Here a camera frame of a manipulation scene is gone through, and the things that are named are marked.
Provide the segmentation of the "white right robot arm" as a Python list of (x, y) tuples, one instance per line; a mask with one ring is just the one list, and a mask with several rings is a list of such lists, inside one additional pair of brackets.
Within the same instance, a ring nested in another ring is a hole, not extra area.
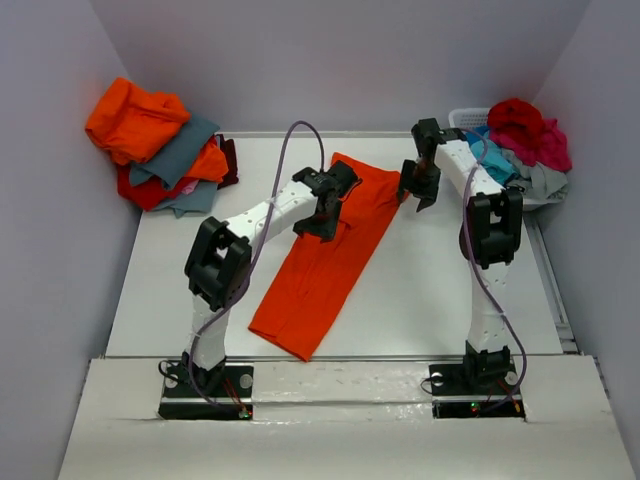
[(462, 198), (459, 249), (471, 272), (471, 324), (458, 363), (433, 364), (427, 380), (436, 396), (480, 396), (506, 381), (515, 366), (510, 340), (518, 338), (501, 302), (506, 277), (520, 248), (523, 197), (486, 171), (458, 128), (442, 128), (434, 118), (411, 129), (417, 159), (404, 162), (398, 198), (412, 195), (417, 208), (435, 204), (441, 177)]

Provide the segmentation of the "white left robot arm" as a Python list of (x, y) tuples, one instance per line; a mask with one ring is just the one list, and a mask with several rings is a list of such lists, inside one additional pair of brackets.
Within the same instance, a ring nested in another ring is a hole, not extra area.
[(266, 242), (287, 229), (300, 237), (333, 240), (342, 205), (360, 183), (343, 161), (327, 171), (306, 167), (256, 206), (201, 223), (185, 265), (193, 316), (191, 341), (181, 360), (196, 394), (212, 397), (223, 380), (230, 310), (248, 290)]

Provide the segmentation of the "orange t shirt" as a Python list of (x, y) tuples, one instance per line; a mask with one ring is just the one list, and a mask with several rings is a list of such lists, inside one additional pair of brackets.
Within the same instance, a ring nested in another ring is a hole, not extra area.
[(349, 294), (385, 235), (400, 201), (398, 171), (334, 153), (361, 184), (344, 201), (333, 240), (295, 240), (259, 304), (249, 331), (308, 361), (338, 318)]

